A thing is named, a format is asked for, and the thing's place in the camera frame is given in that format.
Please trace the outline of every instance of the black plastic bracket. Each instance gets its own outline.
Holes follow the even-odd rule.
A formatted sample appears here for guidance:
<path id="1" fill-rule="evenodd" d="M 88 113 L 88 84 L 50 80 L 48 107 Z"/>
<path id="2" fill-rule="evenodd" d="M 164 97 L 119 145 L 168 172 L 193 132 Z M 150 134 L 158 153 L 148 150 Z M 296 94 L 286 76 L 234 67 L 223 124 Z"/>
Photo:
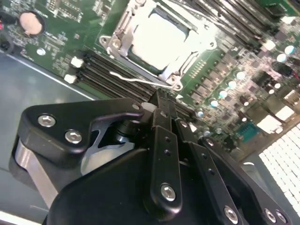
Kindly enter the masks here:
<path id="1" fill-rule="evenodd" d="M 222 146 L 208 137 L 200 139 L 199 143 L 208 149 L 225 184 L 232 190 L 232 193 L 236 193 L 239 209 L 250 224 L 274 224 L 272 220 L 279 225 L 292 224 L 283 209 L 247 175 L 229 154 L 224 152 Z"/>
<path id="2" fill-rule="evenodd" d="M 150 180 L 144 205 L 160 221 L 173 219 L 182 208 L 182 193 L 177 137 L 172 133 L 171 115 L 176 115 L 174 102 L 158 91 L 150 100 L 157 105 L 150 132 Z"/>
<path id="3" fill-rule="evenodd" d="M 248 225 L 244 218 L 240 216 L 209 151 L 196 143 L 196 138 L 184 120 L 177 119 L 174 121 L 174 124 L 180 148 L 190 151 L 192 156 L 190 160 L 193 161 L 192 163 L 205 185 L 206 193 L 204 195 L 209 197 L 214 211 L 213 217 L 217 220 L 216 224 Z M 236 214 L 234 218 L 226 216 L 225 209 L 231 209 Z"/>
<path id="4" fill-rule="evenodd" d="M 52 116 L 55 125 L 41 126 L 38 122 L 41 115 Z M 73 167 L 89 147 L 94 123 L 101 127 L 104 123 L 139 120 L 142 116 L 142 107 L 130 98 L 38 105 L 22 113 L 17 135 L 31 151 L 61 167 Z M 69 130 L 78 131 L 82 140 L 77 144 L 68 142 L 65 133 Z"/>

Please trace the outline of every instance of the screw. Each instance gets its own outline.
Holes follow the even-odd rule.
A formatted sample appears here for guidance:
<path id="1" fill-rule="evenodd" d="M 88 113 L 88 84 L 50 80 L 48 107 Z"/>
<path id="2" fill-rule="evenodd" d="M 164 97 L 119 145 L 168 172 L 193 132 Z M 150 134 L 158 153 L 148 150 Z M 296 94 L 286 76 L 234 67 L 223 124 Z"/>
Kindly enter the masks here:
<path id="1" fill-rule="evenodd" d="M 146 3 L 146 0 L 135 0 L 135 2 L 139 5 L 143 5 Z"/>
<path id="2" fill-rule="evenodd" d="M 116 49 L 120 49 L 121 48 L 121 41 L 119 39 L 114 39 L 112 41 L 112 45 L 113 47 L 115 47 Z"/>
<path id="3" fill-rule="evenodd" d="M 282 222 L 284 222 L 285 224 L 287 223 L 286 218 L 284 217 L 284 215 L 281 214 L 280 211 L 276 210 L 276 214 L 277 214 L 277 216 L 279 217 L 279 219 L 282 220 Z"/>
<path id="4" fill-rule="evenodd" d="M 170 185 L 167 184 L 162 185 L 160 191 L 162 196 L 169 202 L 173 202 L 175 200 L 176 194 Z"/>
<path id="5" fill-rule="evenodd" d="M 138 105 L 136 105 L 136 104 L 132 104 L 132 107 L 133 107 L 134 109 L 136 109 L 136 110 L 139 110 L 139 109 L 140 109 L 140 107 L 139 107 Z"/>
<path id="6" fill-rule="evenodd" d="M 211 139 L 206 139 L 207 144 L 209 144 L 211 147 L 214 146 L 214 143 Z"/>
<path id="7" fill-rule="evenodd" d="M 233 223 L 233 224 L 238 224 L 239 219 L 236 213 L 230 208 L 229 206 L 225 206 L 224 212 L 226 217 Z"/>
<path id="8" fill-rule="evenodd" d="M 161 111 L 160 114 L 161 114 L 163 117 L 165 117 L 165 118 L 168 117 L 168 115 L 167 115 L 164 111 Z"/>
<path id="9" fill-rule="evenodd" d="M 264 212 L 266 213 L 267 218 L 268 218 L 272 223 L 276 223 L 276 218 L 275 218 L 275 216 L 270 212 L 270 210 L 264 209 Z"/>
<path id="10" fill-rule="evenodd" d="M 42 115 L 37 119 L 38 123 L 46 128 L 53 127 L 56 124 L 55 118 L 49 115 Z"/>
<path id="11" fill-rule="evenodd" d="M 65 134 L 65 139 L 72 144 L 78 144 L 83 138 L 81 137 L 81 134 L 78 131 L 69 130 Z"/>
<path id="12" fill-rule="evenodd" d="M 185 121 L 180 121 L 181 125 L 184 126 L 185 128 L 188 127 L 187 123 Z"/>

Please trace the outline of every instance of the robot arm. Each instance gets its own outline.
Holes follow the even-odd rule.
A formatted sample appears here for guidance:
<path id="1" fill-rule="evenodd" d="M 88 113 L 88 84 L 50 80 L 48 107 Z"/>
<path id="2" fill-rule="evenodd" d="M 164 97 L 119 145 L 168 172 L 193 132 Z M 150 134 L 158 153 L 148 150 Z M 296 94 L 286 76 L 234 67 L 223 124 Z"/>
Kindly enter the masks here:
<path id="1" fill-rule="evenodd" d="M 291 225 L 222 146 L 195 139 L 175 101 L 158 90 L 144 105 L 120 98 L 26 109 L 10 171 L 42 195 L 45 225 Z M 82 175 L 83 156 L 124 142 L 134 149 Z"/>

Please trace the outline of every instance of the motherboard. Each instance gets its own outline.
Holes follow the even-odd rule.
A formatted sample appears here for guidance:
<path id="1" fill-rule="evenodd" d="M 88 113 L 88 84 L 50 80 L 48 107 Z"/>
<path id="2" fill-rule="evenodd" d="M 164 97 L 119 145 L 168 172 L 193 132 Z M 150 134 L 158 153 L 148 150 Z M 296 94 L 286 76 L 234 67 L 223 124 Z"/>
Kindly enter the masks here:
<path id="1" fill-rule="evenodd" d="M 295 0 L 2 0 L 0 48 L 100 99 L 177 99 L 238 161 L 300 121 Z"/>

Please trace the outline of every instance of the cpu socket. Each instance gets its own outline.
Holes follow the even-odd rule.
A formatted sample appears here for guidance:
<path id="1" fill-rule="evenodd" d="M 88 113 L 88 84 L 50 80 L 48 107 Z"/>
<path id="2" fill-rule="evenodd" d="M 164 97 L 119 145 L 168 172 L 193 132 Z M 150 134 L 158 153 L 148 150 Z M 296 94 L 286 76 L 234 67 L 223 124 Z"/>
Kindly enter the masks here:
<path id="1" fill-rule="evenodd" d="M 113 34 L 99 41 L 111 58 L 174 90 L 201 49 L 217 47 L 203 21 L 168 0 L 130 0 Z"/>

